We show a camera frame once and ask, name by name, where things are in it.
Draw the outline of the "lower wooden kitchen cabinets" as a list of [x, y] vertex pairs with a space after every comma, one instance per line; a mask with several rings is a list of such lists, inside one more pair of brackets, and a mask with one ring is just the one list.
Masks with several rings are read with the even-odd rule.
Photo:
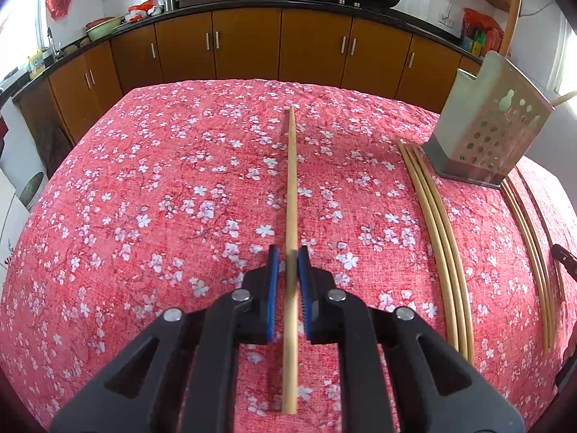
[[256, 7], [143, 23], [80, 48], [15, 95], [40, 153], [65, 152], [132, 89], [183, 80], [336, 86], [440, 111], [481, 61], [398, 19]]

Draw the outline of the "beige perforated utensil holder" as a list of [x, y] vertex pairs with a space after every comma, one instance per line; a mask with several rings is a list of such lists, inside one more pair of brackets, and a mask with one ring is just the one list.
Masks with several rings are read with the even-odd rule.
[[497, 189], [554, 110], [510, 60], [490, 51], [476, 75], [457, 70], [423, 150], [437, 175]]

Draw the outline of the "red floral tablecloth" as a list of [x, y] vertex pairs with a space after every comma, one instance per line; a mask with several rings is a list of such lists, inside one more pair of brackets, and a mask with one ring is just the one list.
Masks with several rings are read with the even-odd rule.
[[[92, 127], [23, 229], [1, 301], [1, 368], [47, 428], [56, 412], [170, 307], [195, 311], [283, 250], [287, 108], [297, 121], [298, 231], [313, 265], [368, 306], [409, 306], [445, 335], [440, 284], [397, 139], [422, 144], [438, 114], [355, 91], [263, 80], [134, 89]], [[529, 427], [555, 396], [576, 324], [563, 275], [555, 349], [499, 191], [435, 178], [463, 261], [475, 367]], [[338, 351], [299, 340], [298, 414], [281, 414], [274, 345], [239, 354], [236, 432], [339, 432]]]

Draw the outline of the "red bag and bottles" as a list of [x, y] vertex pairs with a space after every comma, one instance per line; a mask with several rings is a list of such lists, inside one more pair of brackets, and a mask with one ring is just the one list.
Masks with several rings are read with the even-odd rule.
[[503, 37], [504, 30], [492, 17], [471, 8], [463, 10], [461, 43], [467, 52], [476, 57], [498, 52]]

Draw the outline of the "black countertop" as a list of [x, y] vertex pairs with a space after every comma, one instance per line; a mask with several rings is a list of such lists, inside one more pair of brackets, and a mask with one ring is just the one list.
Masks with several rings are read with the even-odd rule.
[[381, 23], [385, 26], [392, 26], [396, 29], [401, 29], [411, 34], [423, 36], [426, 39], [432, 40], [456, 51], [457, 53], [467, 57], [467, 59], [474, 61], [474, 63], [481, 64], [483, 61], [481, 57], [474, 56], [470, 52], [467, 52], [465, 49], [463, 49], [457, 36], [451, 35], [449, 32], [446, 32], [443, 29], [439, 29], [429, 22], [425, 22], [422, 19], [413, 17], [407, 13], [394, 9], [375, 11], [368, 7], [362, 6], [358, 0], [226, 0], [194, 5], [170, 12], [164, 12], [158, 16], [142, 19], [140, 22], [125, 22], [118, 29], [114, 29], [112, 33], [84, 46], [79, 45], [76, 51], [72, 52], [70, 55], [60, 58], [58, 61], [49, 66], [48, 69], [45, 69], [39, 76], [36, 77], [36, 79], [41, 80], [42, 78], [51, 74], [53, 71], [59, 69], [61, 66], [71, 62], [86, 51], [98, 46], [101, 43], [112, 40], [115, 37], [124, 33], [131, 32], [132, 30], [141, 29], [141, 27], [200, 13], [253, 8], [290, 8], [327, 12], [338, 15], [352, 16], [353, 18], [358, 19], [366, 19], [370, 22]]

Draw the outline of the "yellow detergent bottle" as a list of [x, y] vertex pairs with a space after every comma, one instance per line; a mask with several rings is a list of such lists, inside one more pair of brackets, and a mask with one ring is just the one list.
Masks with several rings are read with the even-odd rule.
[[36, 52], [33, 56], [27, 59], [29, 79], [36, 79], [46, 69], [44, 62], [44, 54], [42, 51]]

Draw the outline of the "green basin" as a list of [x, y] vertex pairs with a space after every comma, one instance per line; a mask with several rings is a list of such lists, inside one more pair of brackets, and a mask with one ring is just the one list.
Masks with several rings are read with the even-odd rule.
[[124, 20], [124, 16], [107, 17], [89, 22], [86, 26], [86, 34], [91, 41], [103, 38], [119, 27]]

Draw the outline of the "red white plastic bag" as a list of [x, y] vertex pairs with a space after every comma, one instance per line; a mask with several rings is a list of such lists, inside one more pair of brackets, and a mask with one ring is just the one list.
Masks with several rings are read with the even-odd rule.
[[129, 6], [124, 21], [128, 23], [139, 22], [148, 17], [158, 16], [162, 12], [163, 6], [158, 0], [147, 0], [143, 3]]

